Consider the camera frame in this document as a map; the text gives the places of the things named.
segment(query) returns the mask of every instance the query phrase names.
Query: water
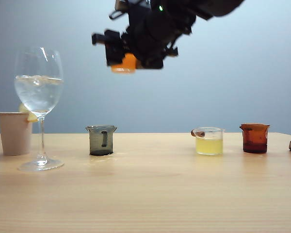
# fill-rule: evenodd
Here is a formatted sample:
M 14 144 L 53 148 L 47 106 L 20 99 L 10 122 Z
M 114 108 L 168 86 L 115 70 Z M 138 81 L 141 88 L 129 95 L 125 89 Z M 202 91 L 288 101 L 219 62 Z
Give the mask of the water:
M 49 76 L 16 76 L 15 89 L 23 104 L 37 117 L 45 116 L 57 104 L 64 81 Z
M 196 153 L 216 155 L 223 152 L 222 139 L 204 139 L 196 137 Z

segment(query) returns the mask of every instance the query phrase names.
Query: amber liquid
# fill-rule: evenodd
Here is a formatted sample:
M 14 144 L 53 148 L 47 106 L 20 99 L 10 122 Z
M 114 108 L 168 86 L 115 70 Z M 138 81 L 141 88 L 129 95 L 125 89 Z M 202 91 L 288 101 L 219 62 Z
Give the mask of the amber liquid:
M 247 153 L 266 153 L 267 144 L 265 143 L 244 143 L 243 151 Z

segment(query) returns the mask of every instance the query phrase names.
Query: beige cup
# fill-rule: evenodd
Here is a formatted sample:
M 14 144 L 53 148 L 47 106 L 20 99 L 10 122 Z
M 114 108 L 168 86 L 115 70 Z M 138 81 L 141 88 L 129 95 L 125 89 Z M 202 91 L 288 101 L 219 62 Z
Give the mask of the beige cup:
M 4 155 L 20 155 L 30 152 L 32 123 L 28 113 L 0 113 L 0 132 Z

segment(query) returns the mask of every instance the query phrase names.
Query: brown glass pitcher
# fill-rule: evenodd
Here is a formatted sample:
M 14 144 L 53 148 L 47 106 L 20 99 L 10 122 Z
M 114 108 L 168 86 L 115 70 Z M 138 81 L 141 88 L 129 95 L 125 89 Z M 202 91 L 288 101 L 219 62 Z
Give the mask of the brown glass pitcher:
M 267 131 L 270 125 L 242 124 L 243 151 L 247 153 L 266 153 Z

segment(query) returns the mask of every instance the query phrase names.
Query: blue-gray backdrop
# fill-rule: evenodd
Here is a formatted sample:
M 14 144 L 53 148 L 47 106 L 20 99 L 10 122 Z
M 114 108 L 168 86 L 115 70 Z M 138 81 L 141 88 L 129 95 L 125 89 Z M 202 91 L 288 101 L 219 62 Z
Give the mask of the blue-gray backdrop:
M 178 40 L 179 57 L 162 70 L 111 73 L 91 34 L 124 31 L 111 21 L 113 0 L 0 0 L 0 111 L 16 111 L 18 48 L 43 46 L 62 57 L 65 89 L 46 117 L 47 133 L 85 133 L 92 124 L 118 132 L 189 132 L 244 122 L 291 134 L 291 0 L 245 0 L 228 16 L 197 19 Z

